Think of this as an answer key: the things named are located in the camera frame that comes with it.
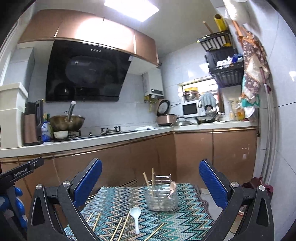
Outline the blue white gloved hand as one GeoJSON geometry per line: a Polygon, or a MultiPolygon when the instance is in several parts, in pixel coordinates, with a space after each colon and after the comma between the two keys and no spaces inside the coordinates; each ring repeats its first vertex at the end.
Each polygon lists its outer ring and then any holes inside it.
{"type": "MultiPolygon", "coordinates": [[[[23,202],[20,200],[19,197],[21,197],[23,195],[23,192],[20,188],[13,186],[13,191],[15,194],[15,202],[16,202],[16,208],[18,210],[19,213],[19,217],[18,220],[20,222],[21,227],[24,230],[27,230],[27,222],[28,219],[26,217],[26,212],[25,212],[25,206],[23,204],[23,202]]],[[[13,210],[11,207],[11,202],[8,199],[7,195],[3,195],[1,196],[1,211],[2,212],[6,212],[7,210],[13,210]]]]}

